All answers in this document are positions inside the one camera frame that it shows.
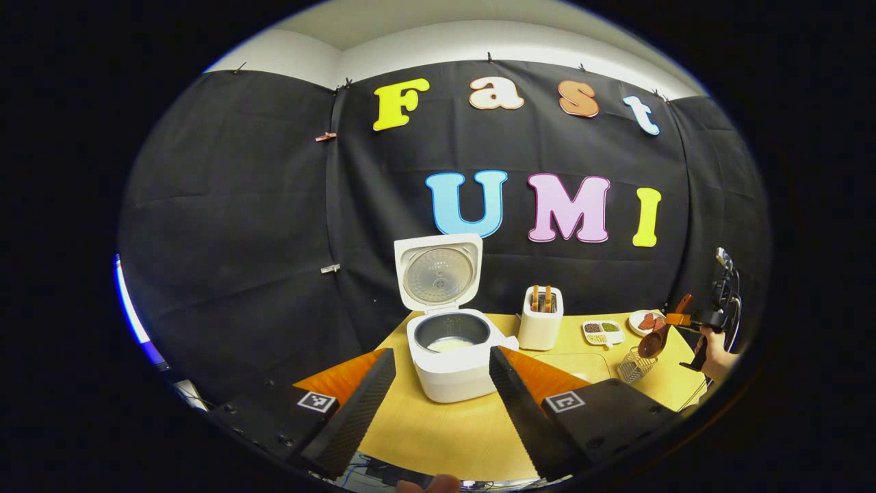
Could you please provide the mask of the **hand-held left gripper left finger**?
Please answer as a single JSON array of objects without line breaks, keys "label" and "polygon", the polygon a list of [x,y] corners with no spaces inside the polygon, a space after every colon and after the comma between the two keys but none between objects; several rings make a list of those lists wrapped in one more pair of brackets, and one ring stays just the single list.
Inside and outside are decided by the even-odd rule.
[{"label": "hand-held left gripper left finger", "polygon": [[209,411],[209,420],[276,462],[335,480],[344,474],[396,377],[376,349],[294,383],[274,372]]}]

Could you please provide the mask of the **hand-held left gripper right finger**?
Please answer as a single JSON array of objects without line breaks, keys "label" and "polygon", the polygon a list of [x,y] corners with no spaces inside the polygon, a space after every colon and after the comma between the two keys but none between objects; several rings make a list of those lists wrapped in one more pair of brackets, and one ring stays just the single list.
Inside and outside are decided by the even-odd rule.
[{"label": "hand-held left gripper right finger", "polygon": [[506,346],[489,374],[540,477],[555,481],[602,467],[682,421],[619,379],[589,383]]}]

